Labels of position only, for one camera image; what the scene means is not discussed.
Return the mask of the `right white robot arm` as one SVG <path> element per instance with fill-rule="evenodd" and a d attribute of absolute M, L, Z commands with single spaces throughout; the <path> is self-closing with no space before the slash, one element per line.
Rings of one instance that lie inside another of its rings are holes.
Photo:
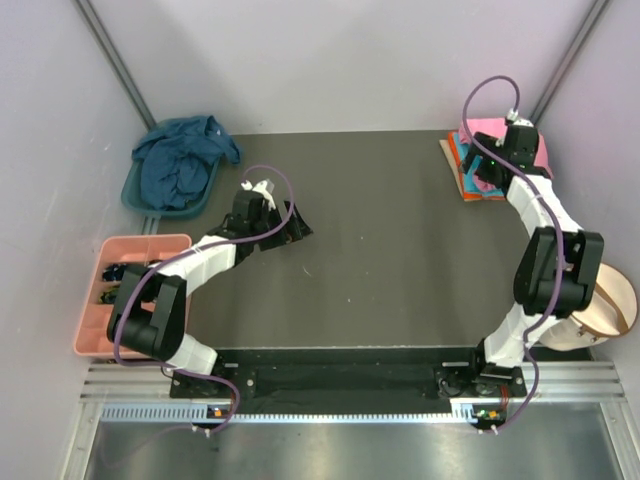
<path fill-rule="evenodd" d="M 498 389 L 544 333 L 585 310 L 596 286 L 604 239 L 566 212 L 548 171 L 534 163 L 538 147 L 534 126 L 510 123 L 501 138 L 473 134 L 463 161 L 465 169 L 479 163 L 478 177 L 502 191 L 529 237 L 513 280 L 514 305 L 466 372 L 469 388 L 481 396 Z"/>

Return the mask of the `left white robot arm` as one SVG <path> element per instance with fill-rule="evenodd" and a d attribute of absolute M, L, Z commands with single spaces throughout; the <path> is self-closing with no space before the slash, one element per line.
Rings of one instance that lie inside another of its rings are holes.
<path fill-rule="evenodd" d="M 205 396 L 226 387 L 217 352 L 186 333 L 187 300 L 214 276 L 233 269 L 255 248 L 282 247 L 311 235 L 295 204 L 285 214 L 265 193 L 240 190 L 222 223 L 192 247 L 149 266 L 128 266 L 106 328 L 115 349 L 125 347 L 174 369 L 191 372 Z"/>

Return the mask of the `pink t shirt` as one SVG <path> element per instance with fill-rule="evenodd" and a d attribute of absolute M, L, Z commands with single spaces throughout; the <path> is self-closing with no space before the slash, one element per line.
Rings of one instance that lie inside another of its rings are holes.
<path fill-rule="evenodd" d="M 507 130 L 504 119 L 502 117 L 469 119 L 468 123 L 472 134 L 481 132 L 493 137 L 501 137 Z M 460 141 L 462 143 L 471 144 L 471 140 L 466 134 L 463 126 L 459 127 L 458 133 Z M 549 165 L 547 146 L 542 133 L 539 134 L 539 147 L 535 157 L 534 165 L 544 168 L 548 173 L 548 176 L 550 178 L 553 177 L 553 172 Z"/>

